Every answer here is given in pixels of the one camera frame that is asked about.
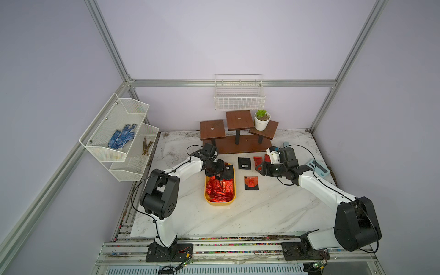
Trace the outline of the black tea bag barcode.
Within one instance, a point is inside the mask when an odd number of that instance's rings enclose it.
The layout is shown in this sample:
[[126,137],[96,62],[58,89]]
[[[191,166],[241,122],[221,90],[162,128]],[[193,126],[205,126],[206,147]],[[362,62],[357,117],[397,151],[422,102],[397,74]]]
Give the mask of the black tea bag barcode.
[[251,170],[252,164],[250,158],[238,158],[238,167],[240,170]]

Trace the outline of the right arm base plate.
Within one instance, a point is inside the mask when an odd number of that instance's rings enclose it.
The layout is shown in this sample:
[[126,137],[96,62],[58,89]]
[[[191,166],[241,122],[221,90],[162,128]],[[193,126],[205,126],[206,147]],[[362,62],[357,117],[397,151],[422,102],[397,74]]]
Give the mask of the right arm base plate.
[[330,255],[327,249],[314,249],[306,237],[300,241],[283,242],[281,244],[285,260],[328,260]]

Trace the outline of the black red label tea bag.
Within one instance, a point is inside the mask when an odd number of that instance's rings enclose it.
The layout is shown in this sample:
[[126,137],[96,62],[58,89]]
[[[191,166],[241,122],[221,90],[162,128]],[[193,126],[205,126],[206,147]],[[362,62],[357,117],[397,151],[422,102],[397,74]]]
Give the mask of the black red label tea bag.
[[244,177],[245,190],[259,190],[259,178],[257,176]]

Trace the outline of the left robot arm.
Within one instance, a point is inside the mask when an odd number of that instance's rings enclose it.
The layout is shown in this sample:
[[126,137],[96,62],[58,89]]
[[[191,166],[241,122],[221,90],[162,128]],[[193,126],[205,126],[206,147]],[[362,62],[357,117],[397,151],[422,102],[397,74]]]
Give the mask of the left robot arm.
[[209,143],[188,153],[182,163],[166,170],[155,169],[147,177],[140,196],[143,210],[139,213],[152,219],[157,233],[154,244],[159,247],[171,249],[177,242],[171,215],[177,206],[180,183],[200,172],[216,181],[216,186],[233,183],[233,166],[219,159],[217,147]]

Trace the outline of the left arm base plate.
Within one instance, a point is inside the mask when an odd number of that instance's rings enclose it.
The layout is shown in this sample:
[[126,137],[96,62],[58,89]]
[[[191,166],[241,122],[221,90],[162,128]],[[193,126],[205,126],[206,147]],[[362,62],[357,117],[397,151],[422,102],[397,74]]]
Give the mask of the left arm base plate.
[[146,262],[183,262],[193,254],[193,244],[173,243],[170,247],[163,247],[157,242],[148,246]]

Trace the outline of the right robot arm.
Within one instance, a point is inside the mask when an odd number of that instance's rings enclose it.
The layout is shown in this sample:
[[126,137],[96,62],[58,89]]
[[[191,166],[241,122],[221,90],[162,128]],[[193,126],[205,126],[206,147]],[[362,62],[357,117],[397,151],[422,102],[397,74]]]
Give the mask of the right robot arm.
[[269,160],[257,160],[256,171],[262,176],[286,178],[290,186],[299,186],[311,192],[332,211],[333,227],[310,231],[301,236],[303,251],[343,248],[353,252],[382,239],[373,202],[367,197],[356,197],[326,181],[316,169],[318,162],[300,165],[294,146],[267,149]]

